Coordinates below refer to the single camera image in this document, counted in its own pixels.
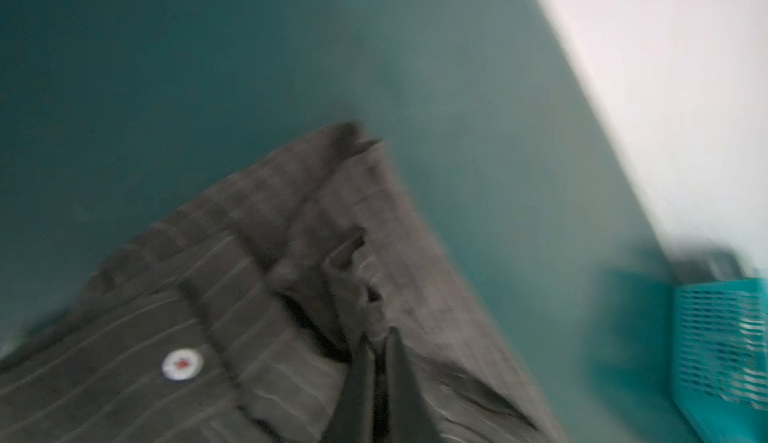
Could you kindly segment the dark grey pinstriped shirt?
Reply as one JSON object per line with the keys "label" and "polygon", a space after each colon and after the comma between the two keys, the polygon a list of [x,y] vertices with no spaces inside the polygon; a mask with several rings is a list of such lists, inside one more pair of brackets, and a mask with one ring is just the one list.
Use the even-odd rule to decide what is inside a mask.
{"label": "dark grey pinstriped shirt", "polygon": [[126,244],[1,364],[5,442],[323,442],[356,346],[401,333],[441,442],[561,442],[379,140],[315,130]]}

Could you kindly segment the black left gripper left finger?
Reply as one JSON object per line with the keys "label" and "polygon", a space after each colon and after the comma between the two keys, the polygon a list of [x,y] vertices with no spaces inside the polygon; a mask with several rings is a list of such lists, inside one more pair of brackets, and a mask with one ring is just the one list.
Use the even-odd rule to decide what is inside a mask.
{"label": "black left gripper left finger", "polygon": [[376,380],[376,354],[363,334],[332,418],[324,430],[324,443],[374,441]]}

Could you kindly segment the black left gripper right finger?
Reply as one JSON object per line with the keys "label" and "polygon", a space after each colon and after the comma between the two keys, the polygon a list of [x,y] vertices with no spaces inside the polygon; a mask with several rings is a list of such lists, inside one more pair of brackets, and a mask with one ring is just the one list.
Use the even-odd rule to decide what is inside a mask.
{"label": "black left gripper right finger", "polygon": [[440,443],[440,432],[422,396],[401,333],[394,327],[389,328],[385,340],[385,374],[389,441]]}

